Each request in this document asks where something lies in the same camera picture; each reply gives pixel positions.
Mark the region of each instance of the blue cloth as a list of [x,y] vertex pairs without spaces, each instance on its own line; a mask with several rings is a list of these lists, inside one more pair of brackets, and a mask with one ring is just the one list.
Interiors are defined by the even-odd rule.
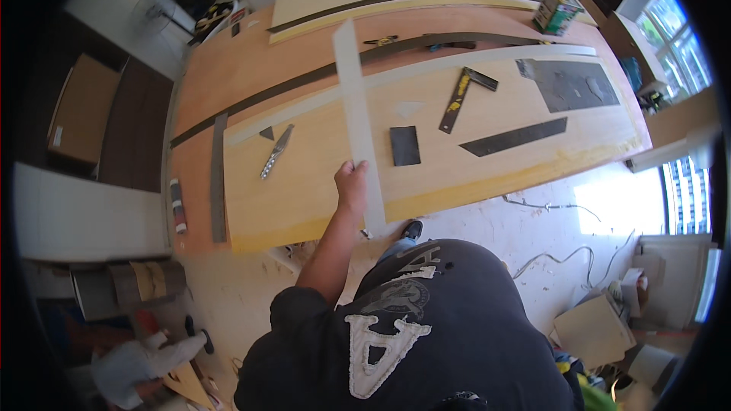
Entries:
[[147,351],[136,340],[118,345],[102,358],[94,354],[91,377],[104,398],[122,409],[142,404],[135,384],[157,378],[150,368]]
[[378,265],[380,262],[383,262],[384,260],[386,260],[386,258],[388,258],[389,256],[398,254],[401,251],[406,251],[407,249],[412,248],[414,246],[416,246],[416,240],[411,239],[409,237],[402,238],[402,239],[398,240],[397,242],[395,242],[394,244],[392,244],[391,247],[389,247],[386,250],[386,252],[383,253],[383,255],[376,262],[376,265]]

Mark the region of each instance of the black shoe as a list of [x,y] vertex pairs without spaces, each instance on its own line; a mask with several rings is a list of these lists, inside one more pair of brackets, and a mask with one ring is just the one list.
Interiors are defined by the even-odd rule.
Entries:
[[191,315],[185,317],[185,331],[188,333],[188,336],[195,336],[195,327],[193,326],[193,317]]
[[214,342],[211,341],[211,336],[208,335],[208,331],[204,328],[200,329],[201,333],[206,335],[206,343],[203,345],[203,349],[206,350],[206,354],[213,354],[214,353]]
[[421,231],[424,230],[424,223],[419,220],[413,220],[407,225],[403,232],[401,232],[401,238],[410,238],[412,240],[418,240],[421,236]]

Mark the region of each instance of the tiled floor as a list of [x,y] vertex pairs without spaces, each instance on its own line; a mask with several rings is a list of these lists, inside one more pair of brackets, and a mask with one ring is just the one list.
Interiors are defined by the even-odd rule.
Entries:
[[[528,208],[493,198],[423,218],[420,241],[465,239],[487,247],[504,260],[512,274],[541,252],[563,260],[587,245],[595,254],[590,281],[606,286],[629,268],[634,244],[642,234],[664,231],[664,202],[659,173],[632,174],[614,163],[510,195],[528,204],[579,204],[578,208]],[[390,225],[390,239],[361,239],[351,260],[341,303],[352,300],[362,276],[369,270],[403,224]],[[612,255],[635,229],[626,247]],[[295,283],[294,274],[265,255],[212,255],[177,258],[184,264],[191,293],[162,308],[160,323],[183,335],[182,316],[189,312],[214,340],[214,355],[199,354],[201,369],[219,387],[219,396],[231,403],[236,387],[233,362],[243,359],[251,344],[269,330],[269,304],[282,289]],[[548,334],[553,317],[573,306],[586,290],[589,254],[582,250],[563,264],[542,257],[516,279],[530,321]]]

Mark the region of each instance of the cable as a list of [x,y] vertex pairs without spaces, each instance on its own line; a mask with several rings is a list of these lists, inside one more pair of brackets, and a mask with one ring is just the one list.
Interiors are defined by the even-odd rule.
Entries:
[[[607,271],[605,271],[605,273],[604,273],[604,277],[603,277],[603,278],[601,278],[601,279],[599,280],[599,282],[602,282],[602,281],[604,281],[604,280],[605,280],[605,279],[607,278],[607,276],[609,276],[609,269],[611,269],[611,268],[612,268],[612,263],[614,262],[614,258],[615,258],[615,257],[617,257],[617,254],[618,254],[618,253],[619,253],[619,252],[620,252],[620,251],[622,250],[622,248],[624,248],[624,247],[625,247],[625,246],[627,245],[627,243],[629,243],[629,240],[630,240],[630,239],[632,238],[632,235],[634,235],[634,234],[635,234],[635,230],[636,230],[636,229],[632,229],[632,232],[630,232],[630,233],[629,233],[629,235],[627,236],[627,240],[626,240],[626,241],[624,242],[624,244],[622,244],[622,246],[620,246],[619,248],[617,248],[617,250],[616,250],[616,251],[614,252],[614,254],[612,254],[612,258],[611,258],[611,259],[609,260],[609,264],[607,265]],[[553,255],[551,255],[551,254],[548,254],[547,252],[541,252],[540,254],[538,254],[537,256],[535,256],[535,257],[534,257],[533,259],[531,259],[531,260],[529,260],[528,262],[526,262],[526,263],[525,263],[525,265],[523,265],[522,267],[520,267],[520,269],[519,269],[519,270],[518,270],[518,271],[516,272],[516,274],[515,274],[515,275],[514,275],[514,276],[513,276],[512,278],[513,278],[514,280],[515,280],[515,279],[517,279],[517,278],[518,278],[518,277],[519,277],[520,275],[522,275],[522,274],[523,274],[523,273],[525,272],[525,270],[527,270],[527,269],[528,269],[528,267],[530,267],[530,265],[531,265],[531,264],[532,264],[533,262],[535,262],[535,261],[536,261],[536,259],[538,259],[538,258],[541,258],[541,257],[545,256],[545,257],[549,258],[550,260],[553,260],[553,261],[554,261],[554,262],[556,262],[556,263],[565,263],[565,262],[566,262],[567,260],[571,259],[571,257],[573,257],[573,255],[574,255],[574,254],[576,254],[577,252],[579,252],[579,251],[581,251],[581,250],[587,250],[587,251],[589,251],[589,269],[588,269],[588,270],[586,271],[586,283],[585,283],[585,284],[582,284],[582,285],[581,285],[581,287],[582,287],[582,288],[583,288],[584,290],[591,290],[591,289],[593,289],[593,288],[594,288],[594,285],[593,285],[593,284],[591,284],[591,279],[590,279],[590,276],[591,276],[591,270],[592,270],[592,269],[594,268],[594,250],[592,250],[592,249],[591,249],[590,247],[588,247],[588,246],[586,246],[586,245],[585,245],[585,246],[580,246],[580,247],[576,248],[576,249],[575,249],[575,250],[574,250],[574,251],[573,251],[573,252],[572,252],[571,254],[569,254],[569,255],[568,255],[568,256],[567,256],[567,257],[566,257],[566,258],[565,258],[564,260],[558,260],[557,258],[553,257]]]
[[581,208],[581,209],[585,209],[587,212],[589,212],[590,215],[596,217],[599,222],[602,221],[602,220],[599,219],[599,216],[595,215],[594,212],[592,212],[589,208],[586,208],[585,206],[581,206],[581,205],[574,205],[574,204],[568,204],[568,205],[551,205],[551,204],[533,205],[533,204],[529,204],[529,203],[525,202],[525,198],[523,199],[522,202],[519,202],[517,200],[510,200],[507,196],[503,196],[503,200],[507,201],[507,203],[509,203],[509,204],[515,204],[515,205],[521,205],[521,206],[529,206],[531,208],[543,208],[547,212],[549,212],[552,209],[557,209],[557,208]]

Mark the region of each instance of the black t-shirt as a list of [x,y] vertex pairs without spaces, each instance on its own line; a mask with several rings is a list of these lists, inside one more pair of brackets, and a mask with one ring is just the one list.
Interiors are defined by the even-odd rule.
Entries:
[[316,290],[296,287],[270,309],[272,331],[239,372],[242,410],[446,409],[466,397],[482,403],[470,409],[574,409],[507,270],[470,242],[391,256],[335,311]]

